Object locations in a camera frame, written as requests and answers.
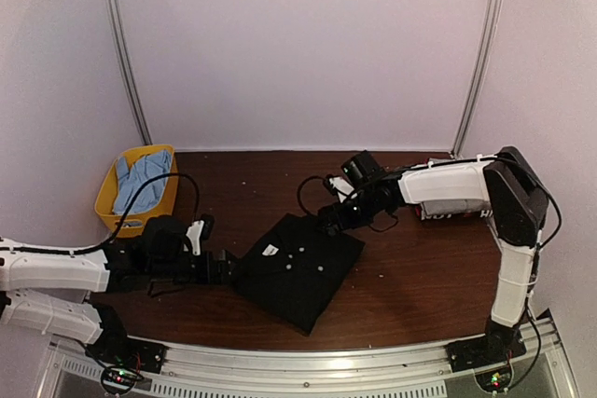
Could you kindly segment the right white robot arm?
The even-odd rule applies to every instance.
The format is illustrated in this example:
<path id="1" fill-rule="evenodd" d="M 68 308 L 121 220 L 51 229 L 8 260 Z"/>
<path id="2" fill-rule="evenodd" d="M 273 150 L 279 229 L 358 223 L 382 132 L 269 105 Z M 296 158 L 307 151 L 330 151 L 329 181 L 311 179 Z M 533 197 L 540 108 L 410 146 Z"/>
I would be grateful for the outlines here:
<path id="1" fill-rule="evenodd" d="M 479 340 L 478 352 L 484 361 L 499 361 L 514 346 L 508 328 L 521 320 L 535 287 L 551 200 L 521 152 L 505 146 L 489 156 L 430 160 L 387 171 L 363 151 L 341 168 L 347 187 L 338 188 L 337 201 L 316 215 L 318 228 L 330 236 L 369 226 L 378 213 L 428 202 L 489 208 L 501 252 L 490 320 L 499 326 Z"/>

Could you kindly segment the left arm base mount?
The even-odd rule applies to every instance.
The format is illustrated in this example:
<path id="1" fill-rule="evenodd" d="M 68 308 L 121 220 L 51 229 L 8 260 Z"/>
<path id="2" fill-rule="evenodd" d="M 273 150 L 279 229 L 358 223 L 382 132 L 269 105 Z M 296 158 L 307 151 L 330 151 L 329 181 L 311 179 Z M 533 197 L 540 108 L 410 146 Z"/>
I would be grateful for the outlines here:
<path id="1" fill-rule="evenodd" d="M 117 312 L 104 304 L 82 304 L 82 318 L 99 332 L 91 341 L 76 340 L 100 369 L 99 382 L 110 397 L 121 397 L 146 380 L 144 373 L 158 374 L 165 361 L 166 346 L 134 338 Z"/>

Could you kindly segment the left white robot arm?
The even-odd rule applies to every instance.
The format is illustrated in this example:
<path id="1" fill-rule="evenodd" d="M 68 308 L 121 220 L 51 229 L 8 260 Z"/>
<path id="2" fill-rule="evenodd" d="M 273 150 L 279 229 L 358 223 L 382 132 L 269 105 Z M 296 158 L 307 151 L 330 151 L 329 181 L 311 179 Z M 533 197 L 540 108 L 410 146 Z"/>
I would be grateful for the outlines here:
<path id="1" fill-rule="evenodd" d="M 1 323 L 67 337 L 98 347 L 113 364 L 125 364 L 134 345 L 109 306 L 73 303 L 51 290 L 120 294 L 146 290 L 155 297 L 161 282 L 222 285 L 236 262 L 227 251 L 205 252 L 199 229 L 158 230 L 132 240 L 96 247 L 33 247 L 1 242 Z"/>

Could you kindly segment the black long sleeve shirt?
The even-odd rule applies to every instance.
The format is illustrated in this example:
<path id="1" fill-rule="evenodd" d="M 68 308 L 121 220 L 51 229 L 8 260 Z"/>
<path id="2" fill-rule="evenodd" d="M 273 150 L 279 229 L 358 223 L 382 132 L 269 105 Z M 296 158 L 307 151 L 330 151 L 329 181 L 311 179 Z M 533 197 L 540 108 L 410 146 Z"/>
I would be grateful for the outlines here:
<path id="1" fill-rule="evenodd" d="M 308 335 L 340 289 L 365 243 L 327 236 L 311 216 L 286 214 L 231 271 L 234 291 Z"/>

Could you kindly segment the grey shirt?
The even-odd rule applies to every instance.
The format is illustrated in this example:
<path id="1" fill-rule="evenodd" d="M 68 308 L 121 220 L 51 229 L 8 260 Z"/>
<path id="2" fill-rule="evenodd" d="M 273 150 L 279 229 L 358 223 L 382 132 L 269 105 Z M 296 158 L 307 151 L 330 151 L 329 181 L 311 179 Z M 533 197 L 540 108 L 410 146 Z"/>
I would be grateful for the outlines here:
<path id="1" fill-rule="evenodd" d="M 483 214 L 491 209 L 490 203 L 482 199 L 428 199 L 418 203 L 417 207 L 422 219 L 439 215 Z"/>

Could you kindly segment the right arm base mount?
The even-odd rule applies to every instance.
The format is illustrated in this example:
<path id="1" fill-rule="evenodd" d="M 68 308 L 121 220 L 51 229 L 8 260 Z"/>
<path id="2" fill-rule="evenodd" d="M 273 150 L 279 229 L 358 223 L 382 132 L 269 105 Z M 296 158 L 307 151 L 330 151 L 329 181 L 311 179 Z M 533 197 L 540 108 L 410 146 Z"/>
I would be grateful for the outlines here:
<path id="1" fill-rule="evenodd" d="M 514 384 L 512 360 L 527 349 L 519 323 L 507 327 L 489 319 L 481 336 L 455 340 L 445 351 L 453 373 L 471 370 L 482 391 L 498 394 Z"/>

